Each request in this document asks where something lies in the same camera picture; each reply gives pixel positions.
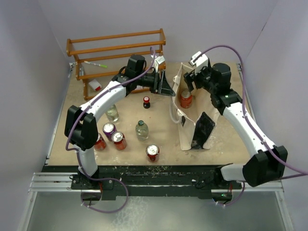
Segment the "cream canvas tote bag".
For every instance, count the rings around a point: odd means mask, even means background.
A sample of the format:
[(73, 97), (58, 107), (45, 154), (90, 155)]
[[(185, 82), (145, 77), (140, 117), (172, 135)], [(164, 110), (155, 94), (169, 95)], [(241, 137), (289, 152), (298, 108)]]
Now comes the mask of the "cream canvas tote bag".
[(176, 95), (171, 97), (170, 117), (178, 126), (181, 150), (209, 150), (210, 138), (219, 118), (219, 112), (212, 105), (210, 94), (204, 89), (194, 89), (191, 92), (191, 106), (183, 108), (180, 104), (180, 95), (188, 88), (183, 75), (192, 70), (191, 67), (180, 64), (172, 79), (172, 89)]

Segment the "red cola can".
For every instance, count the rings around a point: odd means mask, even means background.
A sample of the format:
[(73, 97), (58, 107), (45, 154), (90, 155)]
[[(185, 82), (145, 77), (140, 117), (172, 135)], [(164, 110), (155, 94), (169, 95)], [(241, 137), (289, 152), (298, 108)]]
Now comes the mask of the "red cola can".
[(190, 108), (193, 97), (188, 89), (184, 89), (180, 94), (180, 105), (182, 108)]

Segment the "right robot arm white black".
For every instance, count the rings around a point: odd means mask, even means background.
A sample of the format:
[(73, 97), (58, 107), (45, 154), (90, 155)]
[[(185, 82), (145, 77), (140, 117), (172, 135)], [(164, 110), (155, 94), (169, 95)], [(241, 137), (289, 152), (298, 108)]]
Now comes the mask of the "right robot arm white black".
[(277, 146), (262, 132), (248, 113), (244, 100), (231, 89), (231, 69), (227, 64), (204, 66), (201, 71), (183, 75), (188, 90), (205, 89), (210, 93), (212, 105), (236, 130), (251, 158), (244, 164), (227, 164), (218, 168), (214, 183), (226, 188), (231, 181), (238, 180), (256, 187), (277, 180), (284, 174), (284, 162), (288, 152)]

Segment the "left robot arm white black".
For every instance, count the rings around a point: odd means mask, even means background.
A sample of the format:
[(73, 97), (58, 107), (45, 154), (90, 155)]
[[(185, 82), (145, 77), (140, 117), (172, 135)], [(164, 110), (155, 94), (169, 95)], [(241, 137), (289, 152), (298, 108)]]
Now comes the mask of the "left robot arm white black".
[(127, 65), (98, 95), (82, 106), (70, 106), (67, 111), (64, 134), (67, 144), (72, 144), (72, 149), (77, 153), (78, 169), (84, 175), (82, 183), (89, 189), (99, 184), (94, 144), (99, 137), (97, 122), (102, 115), (137, 86), (147, 87), (153, 94), (170, 97), (176, 95), (167, 82), (165, 72), (151, 71), (151, 67), (145, 63), (142, 55), (131, 55)]

